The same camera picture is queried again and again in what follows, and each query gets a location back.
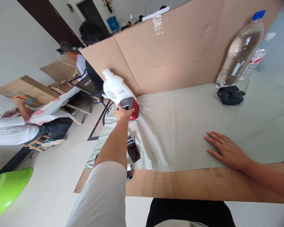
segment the hand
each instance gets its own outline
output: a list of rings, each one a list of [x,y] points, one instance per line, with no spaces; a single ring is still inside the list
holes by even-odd
[[[132,108],[131,110],[125,110],[122,108],[120,103],[118,104],[118,110],[114,110],[113,115],[120,120],[121,118],[129,120],[130,117],[132,116],[132,113],[135,111],[135,108]]]
[[[221,155],[213,150],[208,150],[208,153],[231,168],[243,172],[247,169],[252,160],[231,139],[214,131],[207,134],[212,138],[205,136],[205,139],[215,145]]]
[[[14,103],[16,103],[17,105],[22,105],[25,103],[25,99],[23,98],[16,98],[16,97],[12,97],[12,100],[14,101]]]
[[[72,79],[74,79],[73,77],[70,77],[70,78],[68,78],[67,79],[67,81],[71,81]],[[73,80],[72,82],[71,82],[72,84],[77,84],[78,83],[78,80]]]

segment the dark wooden door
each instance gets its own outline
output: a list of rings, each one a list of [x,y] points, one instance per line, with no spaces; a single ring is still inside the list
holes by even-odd
[[[79,4],[77,4],[79,10],[83,14],[86,20],[93,21],[97,25],[99,25],[103,31],[108,33],[107,27],[105,26],[94,2],[92,0],[85,0]]]
[[[77,47],[84,47],[80,39],[48,0],[17,1],[58,43],[68,41]]]

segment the man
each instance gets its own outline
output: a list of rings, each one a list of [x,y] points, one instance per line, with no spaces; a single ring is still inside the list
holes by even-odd
[[[70,214],[67,227],[126,226],[127,131],[128,120],[134,109],[124,110],[120,104],[118,107],[119,110],[114,110],[113,114],[119,121],[98,155]],[[221,152],[218,154],[208,150],[210,155],[244,172],[284,198],[283,173],[252,161],[227,136],[217,132],[208,132],[208,135],[205,139]],[[223,201],[153,199],[146,227],[183,226],[183,222],[186,222],[184,226],[190,223],[194,227],[235,226],[230,210]]]
[[[15,111],[7,111],[0,118],[0,145],[28,144],[43,134],[52,132],[50,138],[42,145],[49,147],[61,144],[70,127],[69,123],[45,123],[42,126],[26,125],[31,117],[32,110],[25,107],[25,100],[12,98],[16,103],[21,116],[13,117]]]
[[[60,43],[60,51],[61,51],[60,52],[61,54],[66,54],[70,59],[72,59],[72,60],[74,60],[76,62],[76,67],[79,70],[80,75],[82,76],[82,77],[78,78],[77,81],[79,82],[79,81],[83,80],[88,75],[88,72],[87,72],[87,69],[86,69],[86,62],[87,61],[85,60],[83,55],[80,54],[78,48],[73,46],[69,42],[62,41]],[[103,90],[103,80],[102,79],[101,79],[102,85],[100,87],[96,86],[98,83],[95,83],[95,80],[91,79],[91,81],[93,82],[93,84],[95,85],[95,88],[97,90],[98,89],[102,89]],[[99,100],[98,97],[94,96],[93,98],[97,100],[95,102],[95,104],[99,104],[100,103],[100,100]]]
[[[93,45],[97,42],[100,42],[106,38],[111,37],[111,35],[107,31],[103,31],[102,28],[100,28],[95,23],[86,20],[82,23],[82,25],[79,28],[81,39],[82,41],[87,45]],[[93,67],[88,63],[88,61],[85,61],[87,74],[90,77],[91,81],[93,82],[95,88],[98,91],[103,90],[103,83],[104,81],[102,78],[98,75],[98,73],[93,69]]]

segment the black hair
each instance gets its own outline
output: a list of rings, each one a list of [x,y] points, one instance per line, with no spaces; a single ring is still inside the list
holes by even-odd
[[[72,45],[71,43],[67,42],[67,41],[62,41],[60,43],[60,53],[66,53],[66,52],[74,52],[77,53],[78,52],[78,48],[74,45]]]
[[[81,34],[82,41],[86,45],[92,45],[111,37],[108,32],[103,31],[100,26],[90,20],[86,20],[81,24],[79,27],[79,32]]]

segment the wooden chair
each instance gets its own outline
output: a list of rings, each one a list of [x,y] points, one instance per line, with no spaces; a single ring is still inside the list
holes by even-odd
[[[29,147],[31,149],[35,149],[37,151],[43,152],[45,149],[40,148],[40,146],[49,138],[48,135],[42,135],[35,139],[34,141],[30,142],[29,144],[26,144],[24,147]]]

